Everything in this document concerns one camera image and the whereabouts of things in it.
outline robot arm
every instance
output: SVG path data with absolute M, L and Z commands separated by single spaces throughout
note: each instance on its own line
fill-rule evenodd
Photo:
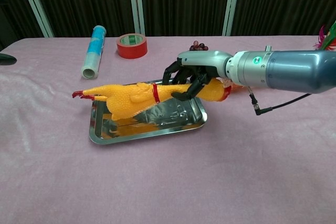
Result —
M 174 72 L 173 84 L 183 84 L 188 77 L 192 83 L 187 92 L 172 94 L 179 100 L 195 97 L 211 78 L 221 77 L 247 86 L 255 109 L 259 109 L 250 86 L 308 93 L 305 96 L 334 88 L 336 52 L 268 49 L 240 51 L 232 56 L 222 51 L 187 51 L 166 69 L 163 84 L 168 84 Z

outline red band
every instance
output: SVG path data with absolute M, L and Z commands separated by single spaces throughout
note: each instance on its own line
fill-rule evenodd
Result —
M 158 94 L 158 85 L 156 85 L 156 83 L 153 83 L 153 96 L 154 96 L 154 99 L 156 101 L 156 103 L 159 103 L 160 102 L 160 98 L 159 98 L 159 94 Z

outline silver tray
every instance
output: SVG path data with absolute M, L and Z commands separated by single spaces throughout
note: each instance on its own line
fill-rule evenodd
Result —
M 199 98 L 184 102 L 172 98 L 133 118 L 117 121 L 111 120 L 105 102 L 93 101 L 89 136 L 96 144 L 114 144 L 194 130 L 203 126 L 206 120 L 207 114 Z

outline yellow rubber chicken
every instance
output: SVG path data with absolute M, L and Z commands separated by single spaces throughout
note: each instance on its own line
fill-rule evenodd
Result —
M 104 85 L 92 89 L 76 91 L 72 97 L 106 102 L 112 114 L 112 120 L 132 118 L 150 107 L 172 98 L 172 92 L 185 92 L 190 84 L 156 85 L 155 83 L 137 83 L 131 85 Z M 198 93 L 197 97 L 206 101 L 224 101 L 232 86 L 224 87 L 218 79 L 212 79 Z

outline blue and white roll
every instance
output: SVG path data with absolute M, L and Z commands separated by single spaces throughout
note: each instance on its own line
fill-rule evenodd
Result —
M 103 26 L 93 28 L 91 41 L 86 53 L 84 64 L 81 68 L 82 76 L 86 79 L 94 79 L 98 75 L 101 53 L 104 47 L 106 29 Z

